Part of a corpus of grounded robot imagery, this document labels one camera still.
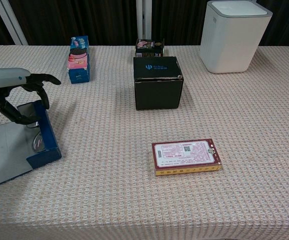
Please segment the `table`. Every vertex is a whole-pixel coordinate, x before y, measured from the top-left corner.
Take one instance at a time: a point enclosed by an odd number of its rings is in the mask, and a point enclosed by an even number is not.
[[[68,46],[0,46],[0,68],[52,74],[63,157],[0,185],[0,240],[289,240],[289,47],[259,47],[243,73],[212,74],[199,46],[167,46],[178,109],[136,111],[133,46],[92,46],[72,85]],[[39,99],[12,90],[14,105]],[[0,124],[8,120],[0,114]],[[217,172],[155,176],[151,143],[212,138]]]

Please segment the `white bin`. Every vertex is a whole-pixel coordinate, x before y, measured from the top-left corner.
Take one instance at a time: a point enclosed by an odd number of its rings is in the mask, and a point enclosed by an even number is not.
[[[200,46],[208,71],[247,70],[272,15],[253,1],[208,1]]]

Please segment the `black box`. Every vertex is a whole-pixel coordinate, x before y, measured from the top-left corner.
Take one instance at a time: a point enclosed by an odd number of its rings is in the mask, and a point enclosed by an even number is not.
[[[175,56],[133,58],[135,108],[176,109],[184,77]]]
[[[135,56],[162,57],[164,55],[165,41],[152,39],[138,39],[135,44]]]

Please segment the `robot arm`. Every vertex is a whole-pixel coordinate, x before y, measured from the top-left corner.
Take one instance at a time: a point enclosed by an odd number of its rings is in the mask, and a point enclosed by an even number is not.
[[[16,124],[32,124],[38,121],[38,116],[25,116],[12,106],[6,97],[16,87],[22,87],[28,92],[37,92],[43,106],[49,109],[49,99],[43,88],[43,82],[51,82],[60,85],[61,82],[50,74],[30,74],[23,68],[0,68],[0,112]]]

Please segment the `yellow label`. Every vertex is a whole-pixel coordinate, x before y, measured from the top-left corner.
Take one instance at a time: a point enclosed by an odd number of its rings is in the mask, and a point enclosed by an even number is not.
[[[177,169],[168,169],[168,170],[156,170],[155,175],[171,175],[171,174],[189,174],[189,173],[198,173],[198,172],[210,172],[217,171],[221,169],[221,165],[218,166],[196,166],[196,167],[186,167],[186,168],[177,168]]]

